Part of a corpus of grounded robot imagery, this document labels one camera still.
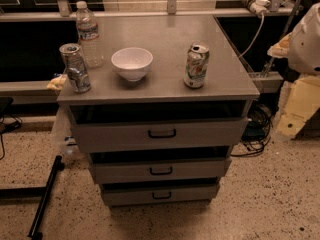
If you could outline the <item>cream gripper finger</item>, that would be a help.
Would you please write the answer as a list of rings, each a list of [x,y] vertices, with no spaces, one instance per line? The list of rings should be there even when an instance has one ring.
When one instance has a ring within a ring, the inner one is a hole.
[[[303,75],[293,83],[285,81],[278,106],[276,131],[294,138],[320,109],[320,78]]]

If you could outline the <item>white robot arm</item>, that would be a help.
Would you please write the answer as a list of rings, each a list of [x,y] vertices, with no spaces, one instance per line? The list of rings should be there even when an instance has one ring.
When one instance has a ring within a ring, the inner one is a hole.
[[[320,3],[311,6],[294,29],[269,48],[300,74],[281,88],[276,134],[293,139],[320,108]]]

